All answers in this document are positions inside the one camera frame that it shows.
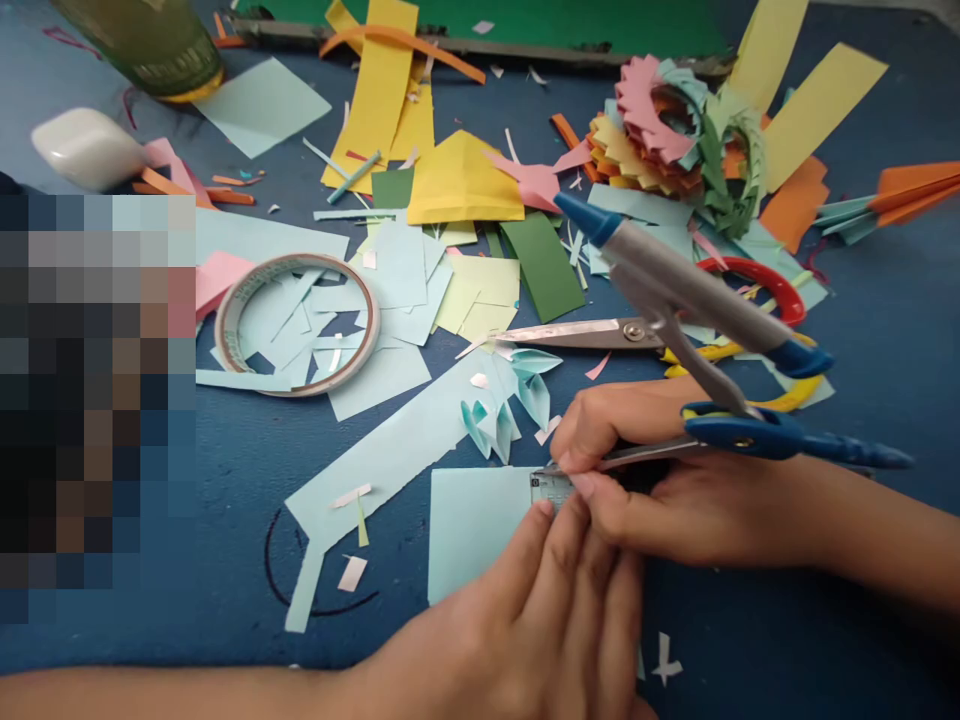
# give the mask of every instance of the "table surface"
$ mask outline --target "table surface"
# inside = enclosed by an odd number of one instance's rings
[[[204,0],[198,7],[209,21],[214,4]],[[725,3],[718,13],[734,44],[751,7],[748,1]],[[65,25],[45,3],[21,0],[0,13],[0,47],[18,59],[3,72],[0,169],[43,192],[75,193],[34,153],[29,131],[78,105],[100,109],[126,126],[120,96],[127,84],[105,63],[41,34],[41,28],[56,24]],[[839,41],[890,63],[890,70],[817,152],[830,168],[832,200],[871,193],[885,167],[960,157],[956,37],[913,12],[812,5],[784,87],[799,85]],[[224,56],[232,75],[265,57],[249,50]],[[348,61],[320,62],[309,53],[278,57],[333,105],[334,111],[306,132],[320,147],[332,147],[355,72]],[[542,72],[550,79],[546,89],[525,81],[522,67],[501,80],[491,76],[481,88],[438,67],[437,138],[464,128],[506,150],[503,127],[509,126],[524,162],[552,162],[564,148],[554,139],[549,116],[562,112],[582,131],[612,95],[615,78]],[[193,108],[172,109],[139,97],[133,113],[138,140],[169,137],[202,178],[266,170],[256,188],[259,204],[238,212],[265,217],[276,202],[282,210],[272,219],[316,227],[309,213],[326,206],[317,184],[321,168],[303,150],[299,134],[250,162]],[[343,205],[354,203],[349,198]],[[836,297],[814,309],[804,328],[837,356],[830,376],[837,395],[802,413],[814,430],[888,443],[915,455],[915,470],[885,473],[880,481],[953,513],[960,513],[948,419],[960,404],[953,380],[960,327],[958,220],[960,208],[948,204],[907,227],[885,229],[855,247],[832,247],[821,256],[818,264]],[[323,229],[349,235],[351,249],[363,235],[350,223],[327,223]],[[811,233],[806,251],[815,241]],[[600,278],[590,279],[588,299],[564,319],[629,312]],[[515,326],[527,324],[536,324],[536,318],[524,291]],[[208,327],[198,348],[211,344]],[[432,375],[443,373],[464,345],[438,331],[423,353]],[[600,359],[592,352],[560,354],[566,362],[548,377],[555,412],[588,384],[583,373]],[[777,392],[759,365],[729,363],[725,369],[749,396]],[[653,358],[621,355],[611,360],[602,380],[653,379],[662,372]],[[305,635],[283,631],[285,607],[266,581],[264,541],[284,498],[416,392],[338,424],[323,397],[284,401],[199,388],[194,516],[168,517],[165,485],[141,482],[140,554],[114,558],[113,589],[34,592],[32,607],[39,612],[55,606],[57,620],[0,627],[0,672],[90,663],[338,668],[374,652],[427,607],[429,470],[368,520],[372,545],[363,587],[378,591],[377,597],[354,611],[311,620]],[[544,462],[546,451],[534,442],[532,424],[518,420],[524,439],[515,444],[514,463]],[[464,440],[437,466],[482,462]],[[347,552],[352,542],[332,552]],[[270,558],[277,585],[288,596],[300,567],[300,543],[296,523],[284,510]],[[316,608],[346,604],[334,589],[339,572],[335,563],[325,567]],[[139,575],[139,583],[129,582],[131,574]],[[121,583],[121,577],[127,580]],[[913,717],[936,718],[955,707],[944,666],[923,633],[906,627],[886,602],[836,578],[803,570],[691,569],[650,560],[644,611],[648,666],[656,657],[658,631],[673,638],[673,652],[684,665],[666,689],[659,683],[645,688],[662,717],[706,717],[717,709],[743,717],[892,717],[909,707]]]

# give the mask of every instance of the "red handle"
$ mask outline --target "red handle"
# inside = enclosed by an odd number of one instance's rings
[[[807,310],[803,306],[800,293],[776,270],[747,258],[725,257],[723,261],[730,268],[730,272],[742,275],[770,291],[780,308],[780,321],[784,325],[796,327],[806,319]],[[697,267],[707,272],[718,272],[722,269],[720,263],[713,258],[698,262]]]

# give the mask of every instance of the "scissor blade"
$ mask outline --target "scissor blade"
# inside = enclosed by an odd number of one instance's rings
[[[604,350],[649,350],[663,347],[660,339],[652,333],[647,333],[637,340],[629,339],[624,334],[624,327],[636,322],[634,319],[609,319],[536,325],[508,330],[499,335],[493,335],[490,339],[551,347],[599,348]]]

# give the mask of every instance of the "white eraser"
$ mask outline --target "white eraser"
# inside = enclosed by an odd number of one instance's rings
[[[90,108],[67,110],[35,127],[30,139],[58,175],[91,192],[116,187],[149,162],[140,143]]]

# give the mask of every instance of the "double-sided tape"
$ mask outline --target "double-sided tape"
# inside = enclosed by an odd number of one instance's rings
[[[264,392],[264,395],[274,395],[276,397],[310,397],[312,395],[329,392],[339,387],[363,367],[363,364],[373,354],[377,344],[377,337],[380,335],[380,306],[377,304],[377,298],[370,290],[370,286],[363,281],[363,278],[360,277],[356,270],[329,255],[314,255],[312,253],[283,255],[282,257],[268,260],[253,268],[227,291],[227,294],[223,297],[223,301],[220,303],[214,333],[217,350],[224,363],[226,363],[228,370],[234,372],[254,372],[253,368],[247,365],[243,359],[243,352],[240,350],[239,333],[240,316],[243,314],[243,310],[250,301],[250,298],[275,277],[290,272],[291,270],[303,268],[334,270],[346,275],[347,282],[351,280],[355,282],[360,287],[361,292],[363,292],[363,298],[367,304],[367,327],[357,352],[354,353],[346,365],[329,377],[325,377],[319,382],[296,387],[289,392]]]

